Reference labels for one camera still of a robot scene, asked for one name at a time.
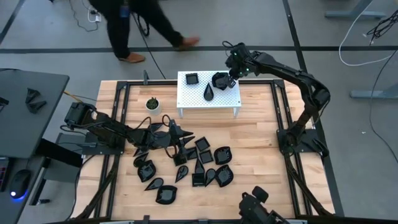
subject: keyboard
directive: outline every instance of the keyboard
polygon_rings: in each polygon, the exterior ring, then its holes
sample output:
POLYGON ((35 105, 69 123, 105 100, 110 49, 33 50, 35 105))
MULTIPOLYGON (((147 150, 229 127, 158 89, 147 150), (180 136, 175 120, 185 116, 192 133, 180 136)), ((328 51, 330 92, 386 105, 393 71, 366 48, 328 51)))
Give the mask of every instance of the keyboard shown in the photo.
POLYGON ((0 157, 0 192, 6 189, 10 161, 6 157, 0 157))

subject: white pegboard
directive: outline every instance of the white pegboard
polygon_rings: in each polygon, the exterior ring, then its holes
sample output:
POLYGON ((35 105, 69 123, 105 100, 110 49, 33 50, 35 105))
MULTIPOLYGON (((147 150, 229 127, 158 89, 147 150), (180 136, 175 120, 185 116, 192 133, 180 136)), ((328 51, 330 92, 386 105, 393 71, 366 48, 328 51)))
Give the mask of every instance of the white pegboard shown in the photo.
POLYGON ((213 87, 211 78, 217 72, 228 71, 202 71, 202 72, 178 72, 177 84, 177 108, 240 108, 241 94, 239 92, 239 82, 233 88, 227 87, 224 91, 213 87), (186 74, 197 73, 199 83, 187 85, 186 74), (210 83, 214 93, 211 101, 206 101, 203 97, 207 83, 210 83))

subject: pegboard leg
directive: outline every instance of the pegboard leg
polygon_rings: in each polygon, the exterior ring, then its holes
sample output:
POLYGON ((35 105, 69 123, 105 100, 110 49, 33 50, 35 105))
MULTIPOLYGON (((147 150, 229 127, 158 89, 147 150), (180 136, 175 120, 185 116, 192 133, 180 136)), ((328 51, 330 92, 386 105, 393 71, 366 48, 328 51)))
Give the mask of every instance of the pegboard leg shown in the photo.
POLYGON ((178 115, 180 115, 180 118, 182 118, 182 116, 183 116, 183 109, 182 108, 178 108, 178 115))
POLYGON ((234 108, 234 117, 235 118, 238 116, 239 109, 241 109, 241 108, 234 108))

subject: black pants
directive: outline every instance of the black pants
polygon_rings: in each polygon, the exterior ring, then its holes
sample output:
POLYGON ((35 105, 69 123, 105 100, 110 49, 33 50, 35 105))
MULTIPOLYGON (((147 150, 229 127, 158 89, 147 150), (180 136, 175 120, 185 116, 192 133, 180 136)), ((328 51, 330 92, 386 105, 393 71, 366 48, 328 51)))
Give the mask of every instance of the black pants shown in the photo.
MULTIPOLYGON (((107 20, 108 36, 117 58, 127 58, 130 18, 120 16, 123 0, 89 0, 90 4, 107 20)), ((157 0, 129 0, 130 10, 143 17, 174 47, 182 44, 183 37, 173 29, 157 0)))

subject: wooden table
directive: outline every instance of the wooden table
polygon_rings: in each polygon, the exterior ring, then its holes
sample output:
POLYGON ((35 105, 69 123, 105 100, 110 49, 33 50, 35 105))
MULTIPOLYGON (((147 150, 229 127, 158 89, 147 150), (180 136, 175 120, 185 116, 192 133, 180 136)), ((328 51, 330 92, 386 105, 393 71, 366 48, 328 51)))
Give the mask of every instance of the wooden table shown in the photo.
MULTIPOLYGON (((96 104, 99 111, 111 114, 116 83, 117 81, 101 82, 96 104)), ((300 90, 291 83, 285 84, 290 110, 295 120, 303 111, 300 90)), ((177 199, 173 204, 159 205, 155 202, 156 190, 144 191, 150 181, 141 183, 137 168, 132 164, 135 147, 126 143, 119 165, 112 220, 142 220, 144 215, 150 215, 151 220, 237 219, 240 218, 238 204, 241 194, 251 193, 256 185, 269 194, 265 204, 268 211, 275 210, 285 218, 294 217, 287 171, 275 133, 277 120, 271 88, 269 85, 241 85, 240 91, 243 105, 235 119, 232 109, 185 110, 183 119, 180 119, 176 109, 177 86, 133 86, 130 89, 127 125, 135 127, 149 115, 145 102, 155 96, 162 104, 162 114, 153 116, 152 122, 161 122, 162 115, 168 114, 184 130, 194 132, 196 138, 187 147, 194 146, 194 141, 203 136, 211 144, 212 152, 221 146, 231 147, 233 159, 229 166, 234 172, 234 180, 223 188, 218 187, 216 181, 205 188, 194 188, 191 173, 195 160, 191 160, 186 164, 189 174, 175 184, 178 167, 174 166, 173 160, 162 149, 151 151, 147 159, 152 159, 157 167, 155 177, 163 178, 165 185, 178 188, 177 199)), ((278 95, 279 104, 283 105, 279 90, 278 95)), ((122 93, 117 120, 121 117, 123 96, 122 93)), ((283 111, 282 116, 284 126, 287 127, 283 111)), ((307 152, 301 153, 301 159, 308 188, 327 210, 334 212, 320 156, 307 152)), ((102 162, 103 156, 96 156, 82 169, 72 217, 83 211, 97 191, 102 162)), ((204 166, 205 169, 218 167, 214 162, 204 166)), ((302 194, 297 185, 296 188, 300 209, 304 214, 302 194)), ((101 215, 106 210, 107 200, 103 201, 101 215)))

